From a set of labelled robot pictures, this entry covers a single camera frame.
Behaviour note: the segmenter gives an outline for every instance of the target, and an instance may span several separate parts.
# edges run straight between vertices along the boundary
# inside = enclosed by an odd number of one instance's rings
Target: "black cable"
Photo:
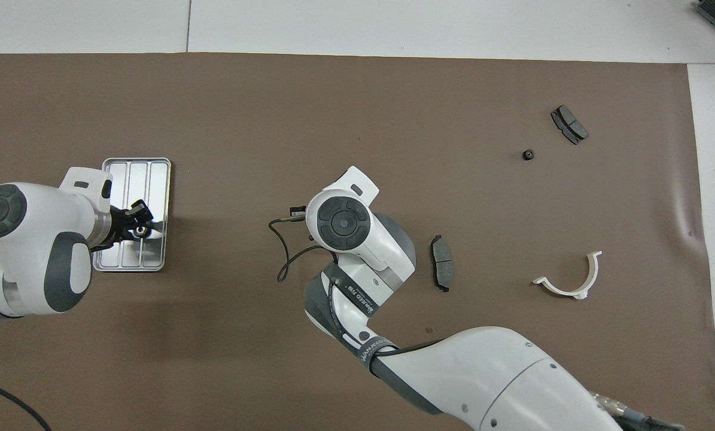
[[[275,220],[270,221],[270,223],[267,224],[267,227],[269,227],[270,231],[272,231],[273,234],[277,235],[278,238],[280,238],[280,243],[283,244],[283,249],[285,251],[285,264],[283,264],[283,267],[280,268],[280,271],[278,272],[278,283],[282,283],[286,277],[288,276],[288,268],[291,266],[291,263],[295,261],[296,259],[299,259],[303,254],[307,253],[308,251],[312,250],[317,250],[317,248],[322,248],[320,245],[313,245],[311,247],[305,248],[302,251],[296,253],[294,257],[291,257],[291,253],[288,250],[288,244],[285,242],[285,239],[283,238],[283,235],[278,232],[277,229],[275,229],[274,224],[275,223],[285,223],[286,221],[303,221],[305,220],[305,217],[303,215],[298,215],[296,217],[289,217],[289,218],[276,218]],[[334,262],[338,262],[338,257],[336,257],[336,253],[328,250],[330,255],[333,257]]]
[[[32,409],[31,406],[28,406],[27,404],[24,403],[21,399],[17,398],[16,396],[11,395],[11,393],[8,393],[7,391],[3,390],[0,388],[0,395],[3,396],[6,399],[9,399],[12,403],[15,403],[17,406],[20,406],[21,409],[25,410],[28,412],[29,415],[32,416],[36,421],[38,421],[39,425],[45,429],[45,431],[51,431],[51,427],[48,426],[48,423],[46,423],[45,420],[41,417],[41,415],[38,414],[34,409]]]

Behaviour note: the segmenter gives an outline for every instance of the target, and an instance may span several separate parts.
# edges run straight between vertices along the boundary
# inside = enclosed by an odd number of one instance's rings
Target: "white robotic arm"
[[[58,189],[0,185],[0,319],[63,313],[83,298],[90,251],[124,238],[135,218],[110,206],[111,186],[108,172],[80,167]]]
[[[512,330],[478,327],[404,349],[370,330],[371,316],[415,270],[410,238],[368,208],[378,191],[352,166],[308,205],[312,237],[339,253],[307,284],[311,322],[429,414],[445,412],[478,430],[620,431],[570,373]]]

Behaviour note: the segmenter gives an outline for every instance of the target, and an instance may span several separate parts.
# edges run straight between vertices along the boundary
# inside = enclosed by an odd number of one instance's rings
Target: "silver rectangular tray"
[[[94,253],[94,268],[101,272],[155,272],[166,257],[166,221],[171,188],[171,161],[166,158],[111,158],[102,170],[113,175],[110,205],[130,208],[143,199],[153,213],[152,234],[124,241]]]

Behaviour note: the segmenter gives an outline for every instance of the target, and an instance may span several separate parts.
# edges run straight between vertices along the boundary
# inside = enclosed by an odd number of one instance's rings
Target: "white curved bracket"
[[[589,289],[593,286],[594,281],[596,281],[597,274],[599,273],[599,262],[597,261],[597,256],[599,256],[599,254],[601,254],[601,251],[594,251],[593,253],[586,255],[586,257],[589,258],[589,276],[586,277],[586,281],[583,282],[581,287],[578,287],[578,289],[575,289],[572,292],[560,291],[560,289],[554,287],[554,284],[551,284],[549,279],[546,277],[536,278],[533,280],[533,284],[543,284],[543,287],[558,295],[571,296],[576,299],[585,299],[589,296]]]

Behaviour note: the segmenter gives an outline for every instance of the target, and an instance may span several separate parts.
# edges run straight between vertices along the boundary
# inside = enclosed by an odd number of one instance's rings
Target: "brown mat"
[[[580,145],[549,117],[560,104],[590,131]],[[302,291],[325,253],[275,283],[267,221],[354,164],[419,254],[378,333],[408,346],[513,328],[589,389],[715,430],[684,65],[0,55],[0,183],[58,186],[111,156],[174,164],[166,267],[97,273],[71,312],[0,322],[0,385],[56,429],[467,429],[416,410],[311,325]],[[282,231],[309,244],[302,224]],[[455,260],[448,294],[432,284],[435,234]],[[579,286],[598,249],[587,300],[530,284]],[[29,421],[0,399],[0,429]]]

